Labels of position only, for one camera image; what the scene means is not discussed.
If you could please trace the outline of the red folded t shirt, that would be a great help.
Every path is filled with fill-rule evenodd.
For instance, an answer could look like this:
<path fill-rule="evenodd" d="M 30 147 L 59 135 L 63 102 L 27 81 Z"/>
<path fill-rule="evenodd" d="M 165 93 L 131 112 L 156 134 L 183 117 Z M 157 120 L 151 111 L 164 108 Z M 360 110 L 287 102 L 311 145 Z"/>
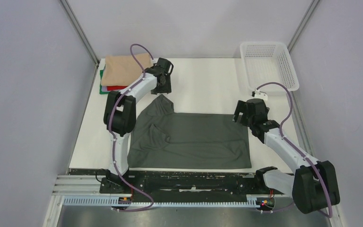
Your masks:
<path fill-rule="evenodd" d="M 107 90 L 108 91 L 117 91 L 117 90 L 122 90 L 125 89 L 127 86 L 107 86 Z"/>

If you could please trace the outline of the green folded t shirt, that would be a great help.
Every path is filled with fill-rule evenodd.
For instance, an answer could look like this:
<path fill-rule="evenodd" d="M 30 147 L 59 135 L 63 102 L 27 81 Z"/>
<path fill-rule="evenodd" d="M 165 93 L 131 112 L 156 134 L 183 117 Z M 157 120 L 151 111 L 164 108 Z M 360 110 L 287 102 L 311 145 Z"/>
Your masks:
<path fill-rule="evenodd" d="M 103 79 L 103 75 L 104 75 L 104 70 L 105 70 L 105 67 L 103 67 L 101 70 L 100 70 L 100 83 L 99 83 L 99 94 L 101 94 L 101 95 L 107 95 L 107 94 L 109 94 L 109 91 L 108 91 L 108 88 L 107 88 L 107 86 L 103 86 L 102 84 L 101 84 L 101 82 L 102 82 L 102 79 Z"/>

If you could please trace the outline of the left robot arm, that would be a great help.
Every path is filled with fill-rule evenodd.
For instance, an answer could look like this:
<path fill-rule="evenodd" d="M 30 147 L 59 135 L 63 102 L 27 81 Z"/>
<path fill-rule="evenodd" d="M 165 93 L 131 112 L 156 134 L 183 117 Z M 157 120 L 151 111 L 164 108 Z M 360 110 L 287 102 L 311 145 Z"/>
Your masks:
<path fill-rule="evenodd" d="M 125 192 L 130 186 L 124 175 L 129 169 L 128 139 L 137 121 L 136 105 L 148 93 L 171 93 L 173 69 L 169 60 L 159 58 L 152 67 L 144 69 L 131 85 L 120 91 L 111 91 L 107 96 L 104 124 L 111 135 L 112 163 L 105 176 L 117 192 Z"/>

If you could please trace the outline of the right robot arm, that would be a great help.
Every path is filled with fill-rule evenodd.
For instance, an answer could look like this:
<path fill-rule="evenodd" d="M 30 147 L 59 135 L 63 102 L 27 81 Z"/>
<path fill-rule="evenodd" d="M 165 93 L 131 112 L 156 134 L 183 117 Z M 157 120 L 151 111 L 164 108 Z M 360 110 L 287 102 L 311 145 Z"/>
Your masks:
<path fill-rule="evenodd" d="M 281 129 L 268 119 L 269 108 L 259 98 L 239 100 L 233 122 L 250 129 L 252 135 L 271 148 L 292 170 L 292 175 L 274 166 L 256 171 L 254 187 L 260 193 L 270 189 L 293 199 L 298 210 L 308 214 L 338 205 L 341 201 L 336 170 L 330 161 L 319 161 L 295 145 Z"/>

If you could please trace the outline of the white plastic basket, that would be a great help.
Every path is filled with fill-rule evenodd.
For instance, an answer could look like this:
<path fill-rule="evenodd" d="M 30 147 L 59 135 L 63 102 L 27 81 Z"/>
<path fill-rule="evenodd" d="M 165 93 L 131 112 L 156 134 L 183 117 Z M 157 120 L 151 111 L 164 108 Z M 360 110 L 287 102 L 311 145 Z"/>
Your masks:
<path fill-rule="evenodd" d="M 280 42 L 243 42 L 240 55 L 250 90 L 277 82 L 289 92 L 299 89 L 299 81 L 287 46 Z"/>

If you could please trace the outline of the dark grey t shirt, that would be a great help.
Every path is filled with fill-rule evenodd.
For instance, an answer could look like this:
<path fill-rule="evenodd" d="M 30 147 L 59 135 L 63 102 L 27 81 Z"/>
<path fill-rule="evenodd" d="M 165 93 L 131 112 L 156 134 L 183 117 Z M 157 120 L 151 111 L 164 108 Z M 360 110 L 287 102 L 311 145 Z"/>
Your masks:
<path fill-rule="evenodd" d="M 177 113 L 160 95 L 138 116 L 131 133 L 131 168 L 251 168 L 248 129 L 231 114 Z"/>

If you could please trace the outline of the aluminium rail profiles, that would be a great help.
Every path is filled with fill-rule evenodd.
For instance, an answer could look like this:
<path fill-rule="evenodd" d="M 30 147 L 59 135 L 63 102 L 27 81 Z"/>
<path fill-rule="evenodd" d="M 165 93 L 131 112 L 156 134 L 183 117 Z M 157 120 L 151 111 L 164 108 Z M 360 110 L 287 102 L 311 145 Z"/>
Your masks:
<path fill-rule="evenodd" d="M 57 176 L 53 195 L 92 196 L 98 195 L 101 183 L 93 175 Z"/>

